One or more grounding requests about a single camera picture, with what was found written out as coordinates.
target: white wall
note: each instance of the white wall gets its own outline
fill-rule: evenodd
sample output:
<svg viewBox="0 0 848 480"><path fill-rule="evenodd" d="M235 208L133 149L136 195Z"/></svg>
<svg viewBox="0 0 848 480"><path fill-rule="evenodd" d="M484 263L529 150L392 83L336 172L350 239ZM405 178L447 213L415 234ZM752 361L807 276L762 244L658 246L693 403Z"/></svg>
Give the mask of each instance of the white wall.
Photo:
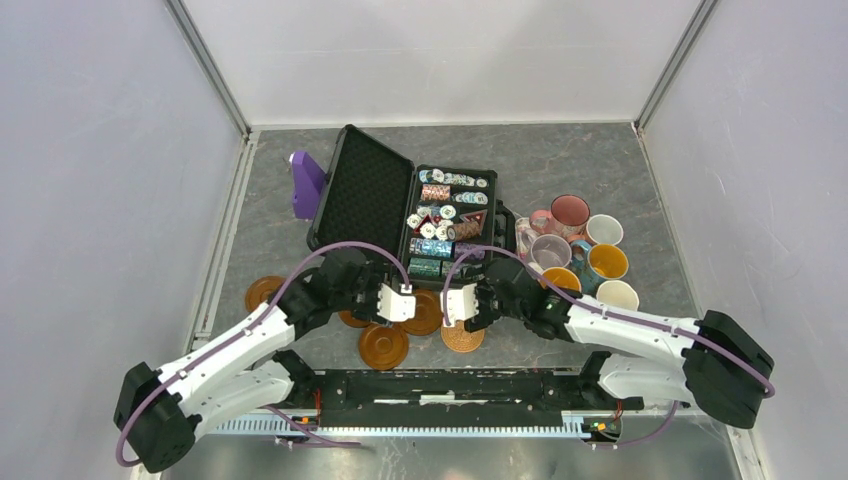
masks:
<svg viewBox="0 0 848 480"><path fill-rule="evenodd" d="M698 0L186 0L255 125L630 120Z"/></svg>
<svg viewBox="0 0 848 480"><path fill-rule="evenodd" d="M646 132L701 306L775 358L778 479L848 469L846 52L845 2L721 2Z"/></svg>
<svg viewBox="0 0 848 480"><path fill-rule="evenodd" d="M239 135L164 3L0 6L0 476L110 479L180 353Z"/></svg>

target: poker chip case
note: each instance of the poker chip case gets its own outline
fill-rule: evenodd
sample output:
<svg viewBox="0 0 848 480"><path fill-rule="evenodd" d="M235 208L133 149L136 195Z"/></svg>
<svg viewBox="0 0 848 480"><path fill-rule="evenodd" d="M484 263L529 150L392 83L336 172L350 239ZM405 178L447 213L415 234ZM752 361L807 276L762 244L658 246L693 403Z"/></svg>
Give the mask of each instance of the poker chip case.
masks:
<svg viewBox="0 0 848 480"><path fill-rule="evenodd" d="M425 183L421 172L439 170L444 174L466 176L477 180L472 185L450 185L451 197L470 192L485 194L485 204L471 204L445 200L421 200ZM438 275L410 273L416 288L441 290L446 267L461 252L452 251L450 258L410 251L413 239L421 239L420 232L407 225L407 218L415 214L419 205L451 205L456 210L455 223L462 222L464 214L485 210L479 236L463 240L471 245L494 245L515 250L515 216L497 199L498 175L494 170L472 170L436 165L421 165L417 169L409 159L395 152L353 125L341 129L336 139L333 158L327 172L327 186L312 226L307 234L307 245L313 251L331 243L357 240L377 245L397 256L405 268L410 261L426 264L441 262ZM372 252L365 252L373 258ZM474 281L473 265L492 258L486 252L483 258L467 259L463 265L472 265L454 277L451 285L461 286Z"/></svg>

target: yellow mug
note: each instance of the yellow mug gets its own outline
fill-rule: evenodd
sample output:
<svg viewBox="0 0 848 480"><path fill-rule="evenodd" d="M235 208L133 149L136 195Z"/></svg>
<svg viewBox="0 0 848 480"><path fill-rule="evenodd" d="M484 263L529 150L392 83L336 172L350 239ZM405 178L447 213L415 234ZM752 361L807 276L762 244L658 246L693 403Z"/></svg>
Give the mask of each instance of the yellow mug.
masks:
<svg viewBox="0 0 848 480"><path fill-rule="evenodd" d="M580 279L577 278L574 272L565 267L551 267L542 272L542 276L559 288L567 288L576 292L580 291ZM541 280L539 280L539 283L543 287L548 288Z"/></svg>
<svg viewBox="0 0 848 480"><path fill-rule="evenodd" d="M583 285L583 293L588 295L594 295L605 281L623 277L630 268L627 255L615 245L592 246L585 240L577 240L571 242L571 248L575 251L571 267Z"/></svg>

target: copper plate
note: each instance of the copper plate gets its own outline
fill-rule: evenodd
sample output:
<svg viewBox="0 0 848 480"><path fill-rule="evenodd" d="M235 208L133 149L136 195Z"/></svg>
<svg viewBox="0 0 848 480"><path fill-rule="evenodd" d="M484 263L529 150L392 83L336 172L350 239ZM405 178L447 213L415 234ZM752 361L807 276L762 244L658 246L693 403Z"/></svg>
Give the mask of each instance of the copper plate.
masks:
<svg viewBox="0 0 848 480"><path fill-rule="evenodd" d="M244 308L246 308L248 312L253 312L259 308L259 305L262 302L268 300L272 293L282 287L283 282L285 281L286 279L283 277L271 275L269 277L262 277L253 282L244 294Z"/></svg>
<svg viewBox="0 0 848 480"><path fill-rule="evenodd" d="M439 297L430 290L416 290L412 294L415 295L415 316L399 325L410 335L430 335L442 326Z"/></svg>
<svg viewBox="0 0 848 480"><path fill-rule="evenodd" d="M341 318L347 326L353 328L365 328L368 325L371 325L371 322L367 320L359 320L358 318L353 318L353 314L350 313L350 310L339 312L339 318Z"/></svg>
<svg viewBox="0 0 848 480"><path fill-rule="evenodd" d="M459 321L456 322L455 327L442 327L442 341L454 352L473 352L483 344L483 337L486 335L486 330L477 330L474 333L468 333L465 331L464 323Z"/></svg>
<svg viewBox="0 0 848 480"><path fill-rule="evenodd" d="M374 370L391 370L400 365L409 351L409 338L397 324L371 325L359 337L359 355Z"/></svg>

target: black foam lining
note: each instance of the black foam lining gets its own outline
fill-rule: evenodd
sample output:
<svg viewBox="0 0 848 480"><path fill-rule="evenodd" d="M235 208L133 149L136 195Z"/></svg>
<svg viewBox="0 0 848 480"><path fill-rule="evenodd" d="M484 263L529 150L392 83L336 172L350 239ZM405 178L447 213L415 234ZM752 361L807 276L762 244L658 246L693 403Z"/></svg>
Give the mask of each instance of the black foam lining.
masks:
<svg viewBox="0 0 848 480"><path fill-rule="evenodd" d="M358 240L398 255L412 162L353 125L339 137L311 246Z"/></svg>

